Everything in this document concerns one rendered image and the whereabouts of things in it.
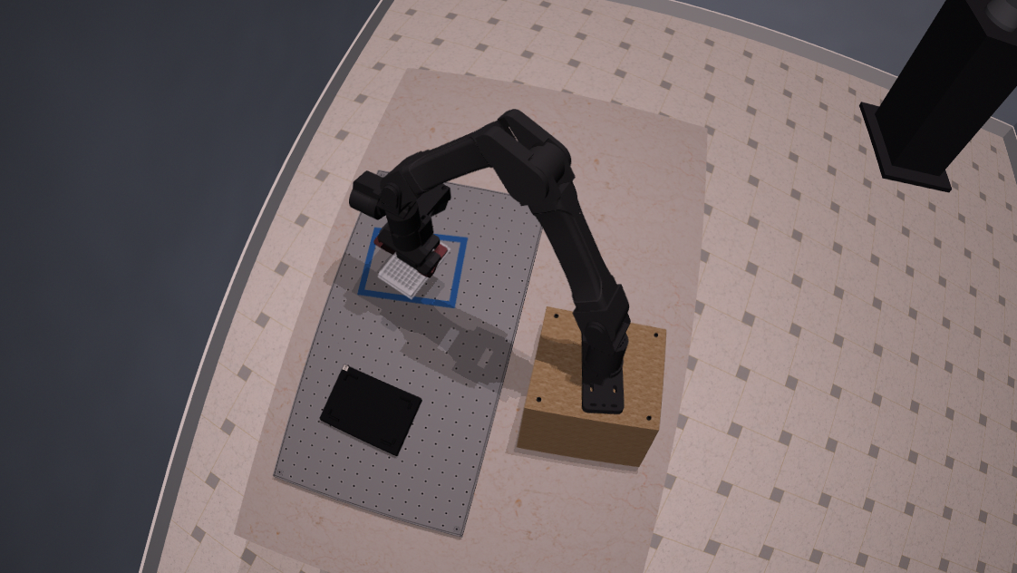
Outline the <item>blue tape outline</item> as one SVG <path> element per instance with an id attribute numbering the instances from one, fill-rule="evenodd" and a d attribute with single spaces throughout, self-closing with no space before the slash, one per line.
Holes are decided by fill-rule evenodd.
<path id="1" fill-rule="evenodd" d="M 367 257 L 365 260 L 365 264 L 364 264 L 364 268 L 363 268 L 363 275 L 361 277 L 361 282 L 360 282 L 360 286 L 359 286 L 358 294 L 357 295 L 358 296 L 373 296 L 373 297 L 386 298 L 386 299 L 392 299 L 392 300 L 412 302 L 412 304 L 424 304 L 424 305 L 431 305 L 431 306 L 444 306 L 444 307 L 455 308 L 456 299 L 457 299 L 458 290 L 459 290 L 459 284 L 460 284 L 460 275 L 461 275 L 461 270 L 463 269 L 463 260 L 464 260 L 464 256 L 465 256 L 465 251 L 466 251 L 466 246 L 467 246 L 468 238 L 456 238 L 456 236 L 434 234 L 434 235 L 437 236 L 437 238 L 440 238 L 440 240 L 447 240 L 447 241 L 453 241 L 453 242 L 460 242 L 460 249 L 459 249 L 459 254 L 458 254 L 457 264 L 456 264 L 456 268 L 455 268 L 455 277 L 453 278 L 452 288 L 451 288 L 451 292 L 450 292 L 450 301 L 437 300 L 437 299 L 430 299 L 430 298 L 424 298 L 424 297 L 417 297 L 417 296 L 415 296 L 413 298 L 413 300 L 410 300 L 407 296 L 397 296 L 397 294 L 391 294 L 391 293 L 384 293 L 384 292 L 378 292 L 378 291 L 372 291 L 372 290 L 365 290 L 365 285 L 366 285 L 367 277 L 368 277 L 368 274 L 369 274 L 369 269 L 372 266 L 373 252 L 374 252 L 374 249 L 375 249 L 375 244 L 373 243 L 373 241 L 377 238 L 378 234 L 380 234 L 380 229 L 381 228 L 374 228 L 374 230 L 373 230 L 372 243 L 370 243 L 368 254 L 367 254 Z"/>

